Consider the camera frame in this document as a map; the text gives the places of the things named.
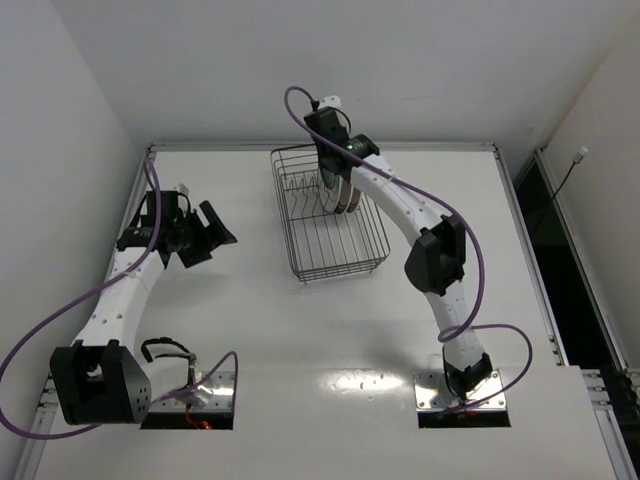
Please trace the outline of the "blue floral green plate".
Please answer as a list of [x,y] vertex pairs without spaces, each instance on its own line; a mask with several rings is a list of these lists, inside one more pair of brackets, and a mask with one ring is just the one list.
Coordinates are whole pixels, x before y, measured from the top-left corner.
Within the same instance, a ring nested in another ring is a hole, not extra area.
[[322,166],[319,167],[319,173],[322,184],[327,191],[336,192],[340,189],[341,177],[339,174],[332,173],[330,170]]

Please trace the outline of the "green red rimmed plate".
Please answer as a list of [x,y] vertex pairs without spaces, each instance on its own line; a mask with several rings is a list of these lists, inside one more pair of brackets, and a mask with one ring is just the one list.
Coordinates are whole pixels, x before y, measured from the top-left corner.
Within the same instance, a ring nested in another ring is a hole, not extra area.
[[339,188],[337,203],[334,210],[335,214],[344,214],[348,211],[351,203],[351,196],[352,186],[348,182],[343,181]]
[[360,198],[361,198],[361,191],[353,187],[351,192],[350,203],[347,209],[348,213],[353,213],[357,209],[360,202]]

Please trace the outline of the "white plate with teal rim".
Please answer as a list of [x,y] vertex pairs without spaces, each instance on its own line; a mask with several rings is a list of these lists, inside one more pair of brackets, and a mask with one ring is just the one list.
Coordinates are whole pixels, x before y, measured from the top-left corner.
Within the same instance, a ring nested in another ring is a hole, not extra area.
[[321,195],[321,205],[326,214],[338,215],[342,213],[342,207],[340,206],[340,192],[340,187],[324,189]]

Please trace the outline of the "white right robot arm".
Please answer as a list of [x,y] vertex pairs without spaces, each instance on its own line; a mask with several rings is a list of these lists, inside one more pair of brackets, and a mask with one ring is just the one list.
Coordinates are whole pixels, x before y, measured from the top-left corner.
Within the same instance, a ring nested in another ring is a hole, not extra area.
[[351,136],[339,113],[337,107],[315,101],[304,117],[322,181],[336,197],[331,210],[352,211],[366,195],[404,234],[411,247],[405,274],[433,311],[448,387],[466,400],[492,371],[490,357],[471,329],[481,303],[469,305],[464,298],[466,244],[477,239],[457,215],[440,213],[402,185],[379,147],[365,135]]

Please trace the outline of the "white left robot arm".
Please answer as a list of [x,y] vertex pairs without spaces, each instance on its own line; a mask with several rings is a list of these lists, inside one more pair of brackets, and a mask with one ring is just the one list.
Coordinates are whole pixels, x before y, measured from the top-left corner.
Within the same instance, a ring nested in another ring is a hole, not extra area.
[[72,345],[54,350],[50,372],[68,424],[140,424],[154,403],[171,398],[204,405],[194,353],[181,347],[152,356],[152,340],[135,345],[147,300],[170,259],[190,268],[237,241],[210,202],[183,210],[184,197],[146,195],[116,242],[114,284],[102,291]]

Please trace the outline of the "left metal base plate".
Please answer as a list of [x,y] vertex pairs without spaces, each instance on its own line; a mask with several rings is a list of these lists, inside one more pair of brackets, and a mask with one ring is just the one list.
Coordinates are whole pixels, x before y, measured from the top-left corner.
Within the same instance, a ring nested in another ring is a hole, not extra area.
[[215,373],[203,385],[185,396],[154,403],[151,413],[184,411],[187,406],[195,413],[230,413],[234,398],[236,374],[232,371]]

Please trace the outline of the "metal base plate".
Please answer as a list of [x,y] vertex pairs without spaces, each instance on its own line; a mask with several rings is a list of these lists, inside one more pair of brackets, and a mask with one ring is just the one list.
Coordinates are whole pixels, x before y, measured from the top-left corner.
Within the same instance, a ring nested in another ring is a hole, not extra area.
[[234,398],[236,374],[232,371],[215,373],[203,385],[185,396],[154,403],[151,413],[184,411],[187,406],[195,413],[230,413]]
[[479,413],[507,411],[503,382],[498,370],[482,380],[460,400],[447,386],[442,371],[427,370],[414,375],[414,392],[419,413],[441,413],[447,410]]

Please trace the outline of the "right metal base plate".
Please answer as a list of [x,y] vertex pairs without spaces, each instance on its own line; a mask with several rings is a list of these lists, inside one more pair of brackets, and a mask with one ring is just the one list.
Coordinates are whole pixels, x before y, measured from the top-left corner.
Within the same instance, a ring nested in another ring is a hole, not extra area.
[[482,380],[460,400],[447,386],[442,371],[427,370],[414,375],[414,392],[419,413],[441,413],[447,410],[479,413],[507,411],[503,382],[498,370]]

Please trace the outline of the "aluminium frame rail right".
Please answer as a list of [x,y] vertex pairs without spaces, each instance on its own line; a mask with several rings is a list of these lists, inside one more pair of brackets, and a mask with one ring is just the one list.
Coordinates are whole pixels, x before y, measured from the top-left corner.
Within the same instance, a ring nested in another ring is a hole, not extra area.
[[517,194],[566,357],[596,382],[596,409],[605,412],[607,433],[614,437],[614,465],[637,478],[639,371],[628,365],[559,196],[577,166],[570,161],[555,181],[538,149]]

